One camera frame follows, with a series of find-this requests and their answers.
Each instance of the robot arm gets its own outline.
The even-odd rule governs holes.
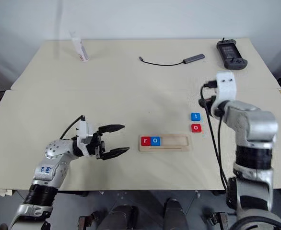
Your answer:
[[[72,160],[82,156],[95,156],[97,159],[117,157],[129,148],[113,149],[105,152],[105,143],[101,136],[105,132],[115,132],[123,125],[108,125],[99,127],[92,133],[84,116],[80,116],[77,136],[72,139],[62,139],[67,130],[78,121],[71,124],[62,137],[46,146],[45,157],[35,169],[34,178],[23,204],[15,214],[9,229],[12,230],[48,230],[50,224],[46,219],[52,212],[52,204],[58,189],[61,187]]]
[[[236,210],[238,221],[251,220],[256,216],[281,223],[281,219],[270,212],[273,201],[271,158],[278,131],[274,115],[235,100],[236,85],[231,71],[219,71],[216,80],[206,83],[205,87],[214,88],[216,95],[205,100],[202,96],[200,106],[214,118],[220,119],[222,116],[223,122],[235,131],[236,160],[233,172],[236,177],[228,181],[227,205]],[[255,222],[246,223],[244,227],[252,225]],[[258,224],[252,229],[264,227],[273,229],[267,223]]]

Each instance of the black wire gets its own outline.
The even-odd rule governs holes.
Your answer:
[[[68,128],[64,131],[64,133],[62,134],[62,136],[60,136],[59,139],[63,139],[65,134],[68,132],[68,130],[75,124],[77,123],[81,118],[83,117],[83,115],[79,116],[74,122],[71,123],[70,126],[68,126]]]
[[[245,224],[251,223],[251,222],[261,222],[261,223],[267,223],[276,226],[278,229],[281,230],[281,223],[274,220],[269,219],[266,217],[257,217],[257,216],[251,216],[251,217],[245,217],[243,219],[240,219],[237,221],[229,230],[240,230],[241,227],[243,227]]]
[[[207,104],[205,103],[205,99],[203,97],[203,88],[204,87],[205,87],[205,85],[203,85],[200,89],[200,96],[201,96],[201,99],[204,101],[204,103],[203,103],[204,109],[206,111],[206,115],[207,115],[207,119],[208,119],[208,123],[209,123],[209,128],[210,128],[210,132],[211,132],[211,137],[212,137],[212,142],[213,142],[213,146],[214,146],[214,150],[215,150],[215,155],[216,155],[217,162],[218,162],[218,165],[219,165],[219,169],[220,169],[220,172],[221,172],[222,185],[223,185],[225,191],[227,191],[227,186],[226,186],[226,184],[224,184],[224,179],[223,179],[223,178],[226,178],[226,176],[225,176],[225,173],[222,169],[221,159],[219,158],[219,153],[217,151],[209,110],[208,110]]]
[[[218,146],[218,155],[219,155],[219,159],[221,162],[221,169],[222,169],[222,151],[221,151],[221,127],[222,127],[222,116],[219,120],[219,124],[218,124],[218,135],[217,135],[217,146]],[[225,174],[222,173],[223,171],[220,170],[220,176],[222,179],[222,184],[224,187],[227,187],[227,178],[223,177],[225,176]]]
[[[147,62],[147,61],[144,61],[143,59],[140,59],[140,61],[142,61],[143,63],[150,64],[150,65],[155,65],[155,66],[177,66],[177,65],[180,65],[180,64],[182,64],[182,63],[183,63],[183,61],[181,61],[180,63],[177,63],[177,64],[172,64],[172,65],[162,65],[162,64],[155,64],[155,63]]]

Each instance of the white table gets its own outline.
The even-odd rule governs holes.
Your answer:
[[[94,128],[124,124],[104,136],[107,149],[130,147],[122,156],[101,161],[73,161],[62,190],[222,189],[218,164],[204,110],[198,106],[200,86],[214,79],[222,61],[217,40],[85,41],[91,60],[82,63],[70,42],[46,42],[0,103],[0,188],[28,189],[44,148],[59,138],[79,115]],[[248,60],[235,71],[237,99],[272,111],[280,131],[273,151],[274,186],[281,188],[281,95],[279,85],[248,39],[237,46]],[[175,67],[199,53],[206,58]],[[190,113],[200,112],[204,135],[191,133]],[[217,121],[213,121],[217,130]],[[72,129],[66,136],[72,137]],[[187,134],[190,152],[141,153],[139,135]],[[225,173],[232,176],[234,133],[222,127]]]

